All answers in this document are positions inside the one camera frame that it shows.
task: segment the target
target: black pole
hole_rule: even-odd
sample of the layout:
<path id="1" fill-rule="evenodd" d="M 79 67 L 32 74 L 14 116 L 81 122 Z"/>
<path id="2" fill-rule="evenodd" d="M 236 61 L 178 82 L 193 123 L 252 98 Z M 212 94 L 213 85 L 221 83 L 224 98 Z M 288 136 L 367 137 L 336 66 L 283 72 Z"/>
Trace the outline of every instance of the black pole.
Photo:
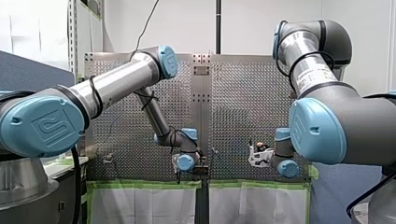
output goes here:
<path id="1" fill-rule="evenodd" d="M 221 54 L 221 0 L 216 0 L 216 54 Z"/>

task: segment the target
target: perforated metal panel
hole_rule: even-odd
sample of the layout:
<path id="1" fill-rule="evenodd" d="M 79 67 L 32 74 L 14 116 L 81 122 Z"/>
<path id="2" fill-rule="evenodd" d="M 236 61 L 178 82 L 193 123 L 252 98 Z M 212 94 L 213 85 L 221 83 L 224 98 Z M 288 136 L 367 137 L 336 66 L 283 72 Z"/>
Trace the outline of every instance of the perforated metal panel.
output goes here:
<path id="1" fill-rule="evenodd" d="M 86 76 L 111 70 L 129 56 L 87 54 Z M 248 163 L 249 138 L 272 146 L 275 129 L 288 125 L 290 87 L 270 57 L 211 55 L 205 62 L 210 72 L 203 76 L 194 74 L 199 56 L 177 57 L 177 78 L 161 81 L 153 89 L 170 125 L 202 130 L 201 140 L 209 141 L 208 146 L 200 144 L 203 150 L 219 152 L 209 163 L 212 178 L 304 181 L 307 169 L 301 159 L 297 162 L 302 171 L 292 180 L 281 178 L 272 168 L 253 168 Z M 87 131 L 87 151 L 96 151 L 97 156 L 91 160 L 88 178 L 175 180 L 170 148 L 155 145 L 153 135 L 134 95 L 111 106 Z M 105 158 L 111 161 L 110 155 L 112 162 L 104 163 Z"/>
<path id="2" fill-rule="evenodd" d="M 191 63 L 181 58 L 177 78 L 152 88 L 169 124 L 177 129 L 191 126 Z M 103 74 L 128 59 L 129 54 L 87 54 L 86 74 Z M 97 156 L 91 161 L 88 178 L 175 180 L 170 148 L 154 144 L 153 135 L 135 95 L 111 106 L 92 123 L 92 132 L 87 132 L 89 151 L 96 151 Z"/>
<path id="3" fill-rule="evenodd" d="M 210 146 L 218 154 L 212 161 L 212 178 L 290 181 L 273 168 L 251 167 L 248 140 L 273 147 L 275 129 L 288 126 L 291 102 L 288 80 L 277 72 L 271 57 L 214 55 Z M 303 161 L 297 162 L 303 168 L 299 177 L 307 177 Z"/>

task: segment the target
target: black cable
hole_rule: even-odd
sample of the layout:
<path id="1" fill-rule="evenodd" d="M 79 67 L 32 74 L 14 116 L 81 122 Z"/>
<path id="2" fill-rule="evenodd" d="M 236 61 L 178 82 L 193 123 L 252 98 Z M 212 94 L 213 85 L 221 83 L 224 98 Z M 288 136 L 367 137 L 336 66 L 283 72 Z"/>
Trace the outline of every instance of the black cable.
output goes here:
<path id="1" fill-rule="evenodd" d="M 132 58 L 134 57 L 134 54 L 139 50 L 140 39 L 143 37 L 143 35 L 144 35 L 145 32 L 146 32 L 146 29 L 148 28 L 149 20 L 151 19 L 152 14 L 154 13 L 154 10 L 155 10 L 155 8 L 156 8 L 157 5 L 158 5 L 158 2 L 160 2 L 160 0 L 157 0 L 157 1 L 155 2 L 154 7 L 152 7 L 151 12 L 149 13 L 148 19 L 146 20 L 145 27 L 143 28 L 143 31 L 142 31 L 142 33 L 140 34 L 140 36 L 137 38 L 136 49 L 134 49 L 134 51 L 132 51 L 131 57 L 129 57 L 129 61 L 132 60 Z"/>
<path id="2" fill-rule="evenodd" d="M 149 13 L 148 19 L 146 21 L 145 24 L 145 28 L 142 31 L 142 34 L 140 34 L 139 38 L 137 38 L 137 44 L 136 44 L 136 49 L 134 51 L 137 51 L 139 49 L 139 45 L 140 45 L 140 39 L 142 38 L 142 36 L 145 34 L 146 29 L 148 28 L 149 25 L 149 20 L 151 19 L 152 14 L 154 13 L 155 7 L 157 7 L 158 3 L 160 2 L 160 0 L 157 0 L 154 4 L 154 7 L 152 8 L 151 12 Z"/>
<path id="3" fill-rule="evenodd" d="M 22 98 L 34 94 L 34 91 L 13 91 L 0 96 L 0 104 L 15 98 Z"/>
<path id="4" fill-rule="evenodd" d="M 96 102 L 96 107 L 97 107 L 97 112 L 96 115 L 93 116 L 93 118 L 91 119 L 96 119 L 97 117 L 99 117 L 102 112 L 103 112 L 103 101 L 102 98 L 100 97 L 99 91 L 96 89 L 95 84 L 93 83 L 93 78 L 95 76 L 90 76 L 90 85 L 91 85 L 91 89 L 93 91 L 93 94 L 95 95 L 95 97 L 93 97 L 93 99 Z"/>
<path id="5" fill-rule="evenodd" d="M 284 77 L 287 77 L 288 74 L 282 70 L 279 64 L 279 48 L 280 48 L 280 31 L 282 30 L 283 24 L 288 23 L 287 21 L 281 21 L 279 26 L 277 27 L 277 44 L 276 44 L 276 58 L 275 58 L 275 63 L 277 70 L 282 74 Z"/>
<path id="6" fill-rule="evenodd" d="M 136 91 L 134 91 L 134 94 L 136 94 L 138 96 L 141 96 L 141 97 L 149 98 L 149 100 L 142 106 L 141 110 L 144 110 L 146 108 L 146 106 L 148 106 L 149 103 L 151 103 L 151 101 L 153 99 L 156 100 L 156 101 L 160 101 L 160 99 L 158 97 L 154 96 L 154 91 L 151 93 L 151 95 L 144 95 L 144 94 L 141 94 L 141 93 L 136 92 Z"/>
<path id="7" fill-rule="evenodd" d="M 119 114 L 119 115 L 118 115 L 115 119 L 113 119 L 113 121 L 111 122 L 110 128 L 109 128 L 109 131 L 108 131 L 108 134 L 107 134 L 107 137 L 106 137 L 105 141 L 103 141 L 103 142 L 99 145 L 99 147 L 96 149 L 96 152 L 95 152 L 96 157 L 99 157 L 99 149 L 100 149 L 100 147 L 101 147 L 102 145 L 104 145 L 104 144 L 107 142 L 107 140 L 110 138 L 111 134 L 113 134 L 113 127 L 114 127 L 114 124 L 116 124 L 116 122 L 120 119 L 121 115 L 122 115 L 122 114 Z"/>
<path id="8" fill-rule="evenodd" d="M 148 16 L 148 19 L 147 19 L 147 21 L 146 21 L 145 28 L 143 29 L 143 32 L 140 34 L 140 36 L 139 36 L 138 39 L 137 39 L 136 49 L 131 53 L 131 56 L 130 56 L 129 61 L 132 60 L 132 57 L 134 57 L 134 54 L 135 54 L 135 53 L 137 52 L 137 50 L 139 49 L 140 39 L 142 38 L 143 34 L 146 32 L 146 29 L 147 29 L 147 27 L 148 27 L 148 25 L 149 25 L 149 20 L 151 19 L 151 16 L 152 16 L 152 14 L 154 13 L 155 7 L 157 6 L 157 4 L 158 4 L 159 1 L 160 1 L 160 0 L 157 0 L 157 1 L 155 2 L 154 7 L 153 7 L 153 9 L 151 10 L 151 12 L 150 12 L 150 14 L 149 14 L 149 16 Z M 93 84 L 93 82 L 92 82 L 92 78 L 93 78 L 93 77 L 90 77 L 90 84 L 91 84 L 92 90 L 93 90 L 94 92 L 96 92 L 96 98 L 97 98 L 97 100 L 99 101 L 99 104 L 98 104 L 98 112 L 100 111 L 100 114 L 101 114 L 102 111 L 103 111 L 103 102 L 102 102 L 102 99 L 100 98 L 99 92 L 97 91 L 97 89 L 95 88 L 95 86 L 94 86 L 94 84 Z M 140 93 L 137 93 L 137 92 L 134 92 L 134 94 L 139 95 L 139 96 L 149 97 L 149 98 L 150 98 L 150 100 L 149 100 L 146 104 L 143 105 L 142 110 L 151 102 L 152 99 L 155 99 L 155 100 L 159 101 L 158 97 L 155 97 L 155 96 L 154 96 L 154 91 L 152 92 L 152 95 L 151 95 L 151 96 L 143 95 L 143 94 L 140 94 Z M 101 147 L 103 144 L 105 144 L 105 143 L 107 142 L 107 140 L 110 138 L 110 136 L 111 136 L 111 134 L 112 134 L 113 126 L 114 126 L 114 124 L 116 123 L 116 121 L 120 119 L 120 116 L 121 116 L 121 115 L 119 115 L 118 117 L 116 117 L 116 118 L 113 120 L 113 122 L 112 122 L 111 125 L 110 125 L 110 131 L 109 131 L 109 133 L 108 133 L 108 135 L 107 135 L 107 137 L 106 137 L 106 140 L 103 141 L 103 142 L 100 144 L 100 146 L 96 149 L 96 156 L 97 156 L 97 157 L 98 157 L 98 152 L 99 152 L 100 147 Z"/>
<path id="9" fill-rule="evenodd" d="M 364 200 L 365 198 L 367 198 L 368 196 L 370 196 L 371 194 L 375 193 L 377 190 L 381 189 L 382 187 L 384 187 L 385 185 L 388 184 L 388 182 L 390 182 L 394 177 L 396 177 L 396 172 L 393 172 L 392 174 L 388 175 L 386 178 L 384 178 L 383 180 L 381 180 L 381 182 L 379 182 L 378 184 L 376 184 L 374 187 L 372 187 L 371 189 L 367 190 L 366 192 L 364 192 L 359 198 L 357 198 L 355 201 L 353 201 L 352 203 L 350 203 L 347 208 L 346 208 L 346 213 L 349 217 L 352 217 L 351 215 L 351 210 L 352 208 L 360 203 L 362 200 Z"/>
<path id="10" fill-rule="evenodd" d="M 291 88 L 293 89 L 294 92 L 296 92 L 296 90 L 295 90 L 295 88 L 294 88 L 293 81 L 292 81 L 292 80 L 293 80 L 293 70 L 294 70 L 294 68 L 296 67 L 296 65 L 297 65 L 300 61 L 302 61 L 302 60 L 305 59 L 306 57 L 308 57 L 308 56 L 310 56 L 310 55 L 313 55 L 313 54 L 320 54 L 320 55 L 322 55 L 322 56 L 324 55 L 324 56 L 328 57 L 328 58 L 330 59 L 330 61 L 331 61 L 330 69 L 331 69 L 331 70 L 334 69 L 334 67 L 335 67 L 334 58 L 333 58 L 332 55 L 331 55 L 330 53 L 328 53 L 328 52 L 317 50 L 317 51 L 312 51 L 312 52 L 308 52 L 308 53 L 305 53 L 305 54 L 301 55 L 300 57 L 297 58 L 296 61 L 294 61 L 294 63 L 291 65 L 290 70 L 289 70 L 289 84 L 290 84 L 290 86 L 291 86 Z"/>
<path id="11" fill-rule="evenodd" d="M 81 207 L 81 167 L 79 166 L 79 158 L 76 147 L 71 148 L 73 163 L 75 166 L 75 179 L 76 179 L 76 200 L 75 200 L 75 208 L 73 214 L 73 224 L 78 224 L 79 219 L 79 209 Z"/>
<path id="12" fill-rule="evenodd" d="M 172 154 L 173 153 L 173 150 L 174 150 L 174 143 L 176 142 L 176 140 L 177 140 L 177 133 L 182 133 L 184 136 L 186 136 L 188 139 L 190 139 L 190 141 L 192 141 L 194 144 L 195 144 L 195 147 L 198 147 L 198 145 L 197 145 L 197 143 L 192 139 L 192 138 L 190 138 L 185 132 L 183 132 L 183 131 L 181 131 L 180 129 L 175 129 L 173 126 L 169 126 L 169 128 L 171 129 L 171 130 L 173 130 L 172 131 L 172 133 L 171 133 L 171 136 L 170 136 L 170 145 L 171 145 L 171 151 L 170 151 L 170 154 Z"/>

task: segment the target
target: blue joint cap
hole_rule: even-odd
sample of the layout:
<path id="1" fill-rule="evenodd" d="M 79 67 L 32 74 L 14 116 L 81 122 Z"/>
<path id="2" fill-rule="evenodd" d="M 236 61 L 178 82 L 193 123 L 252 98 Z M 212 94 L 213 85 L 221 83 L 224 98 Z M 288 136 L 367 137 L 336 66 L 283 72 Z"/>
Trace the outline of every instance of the blue joint cap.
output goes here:
<path id="1" fill-rule="evenodd" d="M 177 56 L 173 49 L 166 45 L 158 47 L 158 55 L 161 70 L 163 71 L 163 78 L 173 78 L 177 74 Z"/>
<path id="2" fill-rule="evenodd" d="M 196 141 L 198 140 L 198 132 L 193 128 L 182 128 L 181 131 L 185 133 L 190 139 Z"/>
<path id="3" fill-rule="evenodd" d="M 178 157 L 177 167 L 180 171 L 190 171 L 195 166 L 195 160 L 192 156 L 184 154 Z"/>
<path id="4" fill-rule="evenodd" d="M 30 97 L 0 119 L 0 143 L 23 157 L 52 157 L 73 147 L 83 130 L 84 118 L 74 104 L 55 96 Z"/>
<path id="5" fill-rule="evenodd" d="M 306 160 L 336 164 L 347 154 L 347 139 L 340 121 L 317 99 L 295 101 L 290 109 L 289 126 L 291 142 Z"/>
<path id="6" fill-rule="evenodd" d="M 293 160 L 285 160 L 280 162 L 276 169 L 280 175 L 286 178 L 294 178 L 299 172 L 298 164 Z"/>
<path id="7" fill-rule="evenodd" d="M 275 140 L 277 142 L 290 139 L 290 128 L 277 128 L 275 130 Z"/>

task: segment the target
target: white label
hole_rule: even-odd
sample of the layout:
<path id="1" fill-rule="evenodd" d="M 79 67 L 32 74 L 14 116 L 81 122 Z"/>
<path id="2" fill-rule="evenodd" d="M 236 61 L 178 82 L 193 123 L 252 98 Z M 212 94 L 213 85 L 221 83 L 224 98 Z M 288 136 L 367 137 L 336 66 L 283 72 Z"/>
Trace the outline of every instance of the white label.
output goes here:
<path id="1" fill-rule="evenodd" d="M 337 81 L 337 78 L 335 78 L 334 74 L 327 65 L 320 63 L 315 67 L 306 69 L 297 77 L 297 87 L 301 94 L 309 88 L 320 83 L 332 81 Z"/>

